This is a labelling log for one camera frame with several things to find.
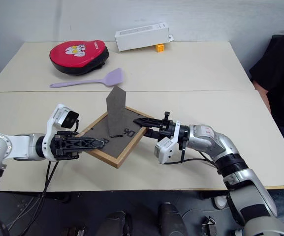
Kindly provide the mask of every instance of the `white robotic arm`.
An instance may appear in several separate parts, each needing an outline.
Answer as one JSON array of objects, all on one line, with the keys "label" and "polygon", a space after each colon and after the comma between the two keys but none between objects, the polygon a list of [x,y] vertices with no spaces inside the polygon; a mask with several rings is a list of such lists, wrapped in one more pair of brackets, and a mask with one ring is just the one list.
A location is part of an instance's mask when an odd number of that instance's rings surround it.
[{"label": "white robotic arm", "polygon": [[104,146],[104,141],[89,137],[76,138],[71,129],[76,123],[78,113],[63,104],[56,106],[47,122],[46,134],[5,135],[0,133],[0,177],[6,165],[3,161],[60,161],[79,157],[79,152]]}]

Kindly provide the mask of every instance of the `gray felt pad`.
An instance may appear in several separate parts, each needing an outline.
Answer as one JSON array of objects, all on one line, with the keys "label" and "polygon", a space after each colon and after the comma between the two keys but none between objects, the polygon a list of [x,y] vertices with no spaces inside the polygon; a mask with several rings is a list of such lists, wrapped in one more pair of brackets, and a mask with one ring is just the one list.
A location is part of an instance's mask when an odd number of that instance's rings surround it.
[{"label": "gray felt pad", "polygon": [[141,129],[138,124],[133,122],[136,118],[144,118],[144,116],[125,109],[125,128],[123,137],[111,138],[108,130],[108,115],[97,123],[91,130],[86,132],[84,136],[96,138],[105,141],[105,146],[101,151],[118,158],[121,152],[126,148],[136,133]]}]

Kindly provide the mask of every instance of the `black shirt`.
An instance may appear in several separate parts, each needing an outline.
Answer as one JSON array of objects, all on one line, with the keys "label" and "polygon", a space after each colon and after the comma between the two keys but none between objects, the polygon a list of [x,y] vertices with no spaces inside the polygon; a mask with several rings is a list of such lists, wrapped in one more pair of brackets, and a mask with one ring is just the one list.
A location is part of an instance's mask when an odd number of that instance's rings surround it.
[{"label": "black shirt", "polygon": [[251,69],[252,79],[267,93],[273,119],[284,127],[284,36]]}]

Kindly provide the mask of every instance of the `white table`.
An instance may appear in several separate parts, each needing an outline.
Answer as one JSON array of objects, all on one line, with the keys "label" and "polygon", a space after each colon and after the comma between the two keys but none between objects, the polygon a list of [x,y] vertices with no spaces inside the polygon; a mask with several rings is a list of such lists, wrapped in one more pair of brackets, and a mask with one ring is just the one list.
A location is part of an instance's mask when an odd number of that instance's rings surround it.
[{"label": "white table", "polygon": [[[79,130],[106,111],[108,92],[0,93],[0,133],[42,133],[58,103],[80,114]],[[284,140],[255,90],[196,92],[127,92],[126,105],[182,124],[208,124],[232,139],[247,164],[268,188],[284,187]],[[225,189],[222,177],[199,161],[160,165],[156,140],[143,137],[119,168],[86,154],[62,161],[49,191],[136,189]],[[186,158],[200,157],[187,150]],[[41,191],[46,161],[6,161],[1,191]]]},{"label": "white table", "polygon": [[82,76],[59,72],[49,59],[57,43],[24,43],[0,73],[0,92],[8,91],[110,91],[103,84],[64,88],[49,85],[73,80],[103,78],[121,67],[126,91],[252,90],[254,87],[229,42],[171,42],[163,53],[155,47],[118,52],[106,42],[109,59],[99,70]]}]

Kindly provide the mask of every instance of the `silver arm segment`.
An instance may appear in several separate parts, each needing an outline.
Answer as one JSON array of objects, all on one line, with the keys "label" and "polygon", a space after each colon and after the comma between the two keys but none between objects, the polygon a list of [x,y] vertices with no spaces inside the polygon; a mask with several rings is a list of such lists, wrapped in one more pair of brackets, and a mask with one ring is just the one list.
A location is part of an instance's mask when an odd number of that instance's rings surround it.
[{"label": "silver arm segment", "polygon": [[230,190],[227,202],[237,223],[237,236],[284,236],[276,205],[255,172],[248,168],[233,142],[207,125],[189,125],[188,148],[208,154]]}]

